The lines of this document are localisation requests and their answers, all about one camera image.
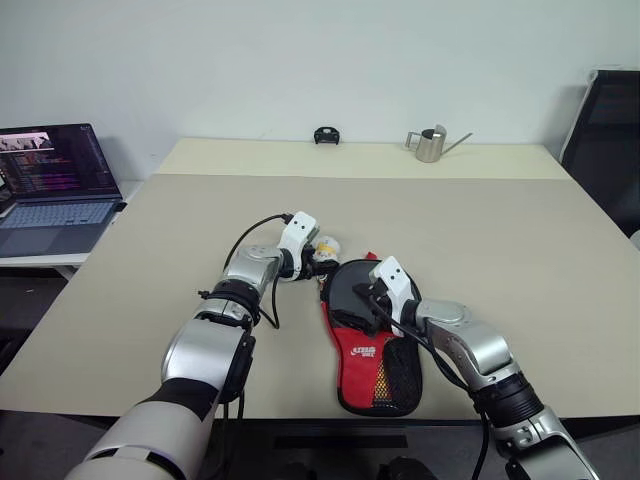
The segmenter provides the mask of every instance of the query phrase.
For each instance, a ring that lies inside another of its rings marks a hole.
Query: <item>table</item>
[[[640,255],[542,147],[463,145],[421,164],[393,145],[204,139],[181,140],[96,246],[0,377],[0,408],[121,415],[159,386],[168,342],[237,236],[299,209],[343,260],[393,254],[424,296],[495,325],[558,415],[639,413]],[[353,418],[315,283],[282,284],[278,307],[281,330],[254,331],[245,416]],[[477,418],[422,365],[410,418]]]
[[[142,186],[142,182],[125,180],[120,182],[118,186],[123,200],[130,202]],[[6,216],[10,211],[11,209],[7,209],[5,212],[2,212],[0,218]],[[119,216],[120,214],[116,213],[111,219],[110,225],[113,225]],[[81,266],[87,260],[90,253],[91,252],[69,253],[65,255],[35,255],[30,257],[3,257],[0,258],[0,267],[54,268],[60,275],[70,280],[74,274],[74,267]]]

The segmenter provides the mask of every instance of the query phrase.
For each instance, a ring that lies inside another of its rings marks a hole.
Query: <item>laptop keyboard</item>
[[[113,202],[16,206],[0,224],[0,229],[102,223],[112,206]]]

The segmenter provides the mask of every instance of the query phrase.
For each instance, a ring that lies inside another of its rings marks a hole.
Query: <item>laptop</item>
[[[0,129],[0,172],[16,202],[0,257],[89,252],[122,201],[87,123]]]

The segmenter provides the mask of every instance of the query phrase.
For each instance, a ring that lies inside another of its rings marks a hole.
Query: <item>laptop screen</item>
[[[89,124],[0,129],[0,171],[17,199],[119,195]]]

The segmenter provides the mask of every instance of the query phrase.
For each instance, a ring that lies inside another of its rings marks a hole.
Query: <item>black cable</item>
[[[221,438],[221,446],[220,446],[220,461],[218,462],[218,466],[213,471],[213,473],[207,477],[207,480],[219,480],[226,479],[229,475],[229,470],[231,468],[231,463],[233,462],[233,457],[236,452],[236,445],[238,443],[238,437],[240,436],[240,426],[242,423],[242,419],[244,417],[244,390],[240,392],[240,396],[238,397],[238,415],[236,417],[237,424],[236,428],[234,428],[233,438],[230,438],[231,435],[228,433],[228,422],[229,422],[229,404],[225,403],[223,405],[223,414],[222,414],[222,432],[220,435]],[[229,444],[229,451],[227,455],[225,455],[225,445]]]
[[[280,328],[280,318],[278,318],[278,309],[276,308],[276,288],[278,288],[278,280],[280,279],[280,272],[276,273],[271,286],[271,311],[273,312],[273,328]]]
[[[480,447],[480,454],[476,461],[476,467],[473,469],[471,480],[478,480],[480,478],[484,460],[487,458],[487,450],[489,450],[489,419],[484,411],[480,412],[480,421],[482,422],[482,447]]]
[[[271,220],[277,220],[278,218],[284,220],[285,223],[289,223],[289,221],[291,221],[291,219],[293,218],[293,215],[291,215],[290,213],[279,213],[277,215],[271,215],[270,217],[263,218],[259,222],[256,222],[253,225],[251,225],[242,235],[240,235],[240,238],[236,240],[236,243],[233,245],[233,247],[231,247],[231,251],[229,252],[229,255],[227,255],[227,259],[224,261],[223,269],[229,266],[231,257],[233,257],[233,254],[238,248],[238,245],[240,245],[242,240],[244,240],[247,235],[249,235],[252,231],[258,228],[260,225],[264,225],[265,223],[270,222]]]
[[[269,314],[262,309],[262,307],[258,307],[258,310],[260,311],[260,315],[266,318],[267,321],[273,326],[273,328],[279,328],[278,326],[276,326],[276,322],[273,321],[273,318],[271,318]]]

